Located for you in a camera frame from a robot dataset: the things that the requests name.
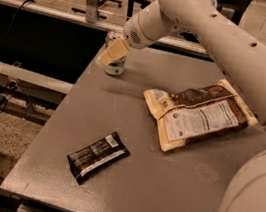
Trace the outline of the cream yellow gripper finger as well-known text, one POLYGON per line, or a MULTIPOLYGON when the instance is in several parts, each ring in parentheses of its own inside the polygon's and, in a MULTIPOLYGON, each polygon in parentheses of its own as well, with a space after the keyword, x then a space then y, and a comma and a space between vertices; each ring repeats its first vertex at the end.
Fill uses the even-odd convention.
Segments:
POLYGON ((99 67, 106 67, 112 64, 114 61, 124 58, 130 49, 130 45, 127 39, 117 38, 113 40, 106 49, 96 58, 96 63, 99 67))

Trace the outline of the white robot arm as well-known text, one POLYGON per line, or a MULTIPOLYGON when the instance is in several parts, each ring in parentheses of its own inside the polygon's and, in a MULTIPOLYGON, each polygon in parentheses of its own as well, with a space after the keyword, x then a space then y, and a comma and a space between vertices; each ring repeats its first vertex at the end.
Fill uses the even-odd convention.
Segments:
MULTIPOLYGON (((171 32, 189 31, 224 75, 239 85, 266 127, 266 46, 220 14, 214 0, 156 0, 124 26, 122 38, 99 57, 104 66, 171 32)), ((266 212, 266 150, 231 180, 219 212, 266 212)))

